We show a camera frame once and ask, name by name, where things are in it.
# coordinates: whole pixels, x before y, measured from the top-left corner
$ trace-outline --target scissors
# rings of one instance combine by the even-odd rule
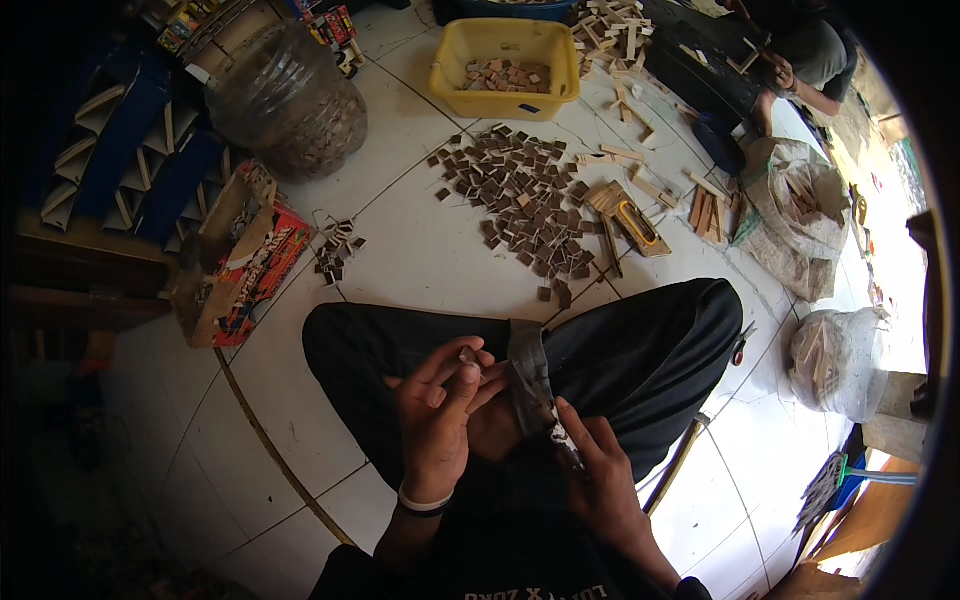
[[[747,346],[747,338],[754,335],[756,331],[756,321],[751,322],[747,325],[747,330],[736,336],[736,342],[733,343],[733,357],[731,357],[730,362],[735,367],[739,367],[743,364],[743,349]]]

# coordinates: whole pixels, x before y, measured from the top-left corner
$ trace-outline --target woven plastic sack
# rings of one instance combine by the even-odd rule
[[[809,144],[792,139],[761,138],[746,154],[741,178],[749,202],[732,244],[803,300],[832,297],[852,211],[840,174]],[[785,174],[812,190],[815,212],[797,213]]]
[[[872,419],[883,398],[890,316],[882,308],[810,313],[790,342],[790,387],[807,408]]]
[[[294,20],[268,25],[211,75],[213,126],[281,180],[340,170],[367,139],[367,103],[333,52]]]

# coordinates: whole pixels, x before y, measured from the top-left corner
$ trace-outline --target blue panel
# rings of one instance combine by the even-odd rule
[[[54,163],[63,150],[64,140],[70,128],[73,127],[74,115],[77,113],[77,108],[84,102],[90,81],[111,57],[118,54],[118,51],[119,48],[112,39],[101,40],[90,58],[63,90],[60,103],[47,120],[47,129],[39,143],[34,168],[24,186],[23,203],[25,205],[43,204],[43,192],[47,182],[53,177]]]
[[[157,174],[153,189],[143,199],[142,218],[135,224],[137,237],[160,246],[166,245],[187,203],[196,198],[197,186],[219,161],[224,144],[208,132],[195,131],[178,151]]]
[[[86,167],[75,213],[101,221],[107,216],[124,171],[167,103],[168,78],[156,60],[143,57],[133,84],[110,117]]]

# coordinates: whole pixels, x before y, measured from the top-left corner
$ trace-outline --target wrist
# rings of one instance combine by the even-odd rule
[[[448,500],[453,495],[454,486],[432,477],[424,477],[415,473],[406,475],[400,489],[403,495],[417,504],[436,504]]]

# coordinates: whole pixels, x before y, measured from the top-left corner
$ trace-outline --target yellow plastic basin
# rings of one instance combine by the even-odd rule
[[[550,66],[550,93],[460,90],[471,60],[518,60]],[[461,19],[444,28],[430,69],[430,92],[462,117],[549,121],[580,96],[577,51],[563,23],[530,19]]]

